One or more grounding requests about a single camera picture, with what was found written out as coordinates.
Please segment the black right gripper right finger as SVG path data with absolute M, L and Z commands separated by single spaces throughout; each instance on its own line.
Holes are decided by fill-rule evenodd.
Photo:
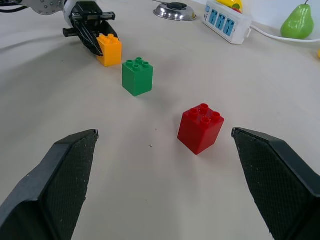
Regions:
M 274 240 L 320 240 L 320 175 L 284 141 L 232 129 L 249 191 Z

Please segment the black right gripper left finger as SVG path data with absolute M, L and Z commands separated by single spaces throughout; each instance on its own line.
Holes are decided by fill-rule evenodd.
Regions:
M 0 205 L 0 240 L 71 240 L 83 204 L 99 132 L 55 142 Z

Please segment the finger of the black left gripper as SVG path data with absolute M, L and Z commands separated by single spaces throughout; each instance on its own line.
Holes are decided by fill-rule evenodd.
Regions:
M 113 27 L 107 21 L 101 22 L 101 33 L 105 36 L 112 34 L 116 38 L 119 37 L 117 32 L 113 29 Z
M 98 16 L 82 16 L 79 13 L 72 13 L 71 23 L 82 43 L 93 54 L 98 57 L 102 57 L 103 52 L 97 41 L 97 25 L 99 24 Z

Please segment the orange toy brick cube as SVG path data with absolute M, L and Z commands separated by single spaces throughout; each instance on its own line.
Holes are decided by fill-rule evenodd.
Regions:
M 100 34 L 96 38 L 102 50 L 103 56 L 96 58 L 104 67 L 119 65 L 122 63 L 122 42 L 114 34 Z

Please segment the green toy brick cube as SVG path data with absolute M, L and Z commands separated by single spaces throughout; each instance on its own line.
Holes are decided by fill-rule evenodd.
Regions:
M 153 87 L 153 66 L 137 57 L 122 64 L 122 87 L 134 97 L 150 92 Z

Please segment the stainless steel bowl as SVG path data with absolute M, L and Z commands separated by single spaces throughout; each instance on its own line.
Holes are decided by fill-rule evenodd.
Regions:
M 194 21 L 197 18 L 195 11 L 185 3 L 154 1 L 159 5 L 153 14 L 159 18 L 178 22 Z

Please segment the red toy brick cube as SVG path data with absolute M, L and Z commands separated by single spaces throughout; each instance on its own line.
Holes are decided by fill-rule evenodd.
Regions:
M 201 103 L 182 114 L 177 138 L 195 155 L 215 144 L 225 119 Z

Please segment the white power strip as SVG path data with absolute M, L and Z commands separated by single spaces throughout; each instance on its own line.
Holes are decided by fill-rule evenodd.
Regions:
M 202 22 L 233 45 L 241 45 L 251 33 L 252 20 L 236 10 L 208 0 Z

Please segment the yellow toy banana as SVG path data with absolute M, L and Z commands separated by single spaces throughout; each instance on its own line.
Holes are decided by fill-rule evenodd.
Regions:
M 236 9 L 239 9 L 241 12 L 243 11 L 243 4 L 241 0 L 216 0 L 216 1 L 229 8 L 236 8 Z

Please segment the green toy pear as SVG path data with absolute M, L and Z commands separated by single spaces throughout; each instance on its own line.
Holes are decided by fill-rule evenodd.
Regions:
M 281 36 L 289 39 L 305 40 L 314 30 L 309 0 L 296 7 L 280 28 Z

